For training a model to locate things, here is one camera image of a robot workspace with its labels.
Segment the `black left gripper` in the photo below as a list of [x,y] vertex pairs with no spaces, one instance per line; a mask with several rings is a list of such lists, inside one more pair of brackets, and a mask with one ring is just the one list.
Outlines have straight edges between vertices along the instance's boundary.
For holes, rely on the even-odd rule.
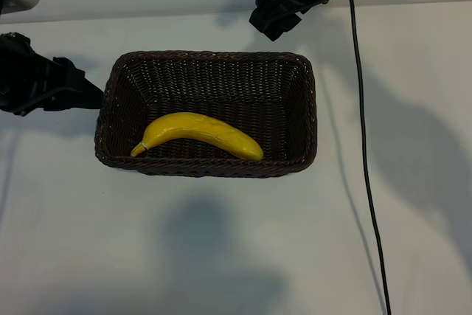
[[[56,64],[65,70],[64,84],[56,89]],[[103,91],[86,79],[86,73],[69,59],[53,61],[37,54],[30,39],[17,32],[1,35],[1,110],[18,116],[42,108],[100,109]]]

